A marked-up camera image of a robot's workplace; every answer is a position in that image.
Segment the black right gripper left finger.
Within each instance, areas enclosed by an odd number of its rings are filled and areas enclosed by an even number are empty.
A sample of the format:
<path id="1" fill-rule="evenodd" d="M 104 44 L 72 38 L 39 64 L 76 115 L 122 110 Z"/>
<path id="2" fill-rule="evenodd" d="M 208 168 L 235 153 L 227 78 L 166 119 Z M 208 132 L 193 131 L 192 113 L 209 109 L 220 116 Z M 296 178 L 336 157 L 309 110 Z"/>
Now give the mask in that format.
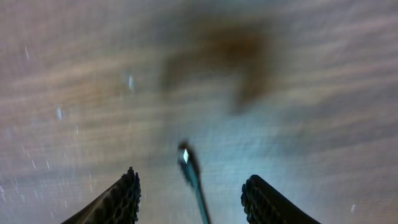
<path id="1" fill-rule="evenodd" d="M 140 197 L 139 175 L 130 167 L 112 186 L 62 224 L 135 224 Z"/>

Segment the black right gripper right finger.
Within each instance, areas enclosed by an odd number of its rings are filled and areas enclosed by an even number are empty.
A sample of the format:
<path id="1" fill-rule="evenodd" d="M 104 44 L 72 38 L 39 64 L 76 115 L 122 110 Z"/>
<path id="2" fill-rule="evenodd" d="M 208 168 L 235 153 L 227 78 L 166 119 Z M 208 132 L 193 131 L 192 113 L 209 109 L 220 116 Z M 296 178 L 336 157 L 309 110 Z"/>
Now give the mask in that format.
<path id="1" fill-rule="evenodd" d="M 320 224 L 258 175 L 243 184 L 241 204 L 250 224 Z"/>

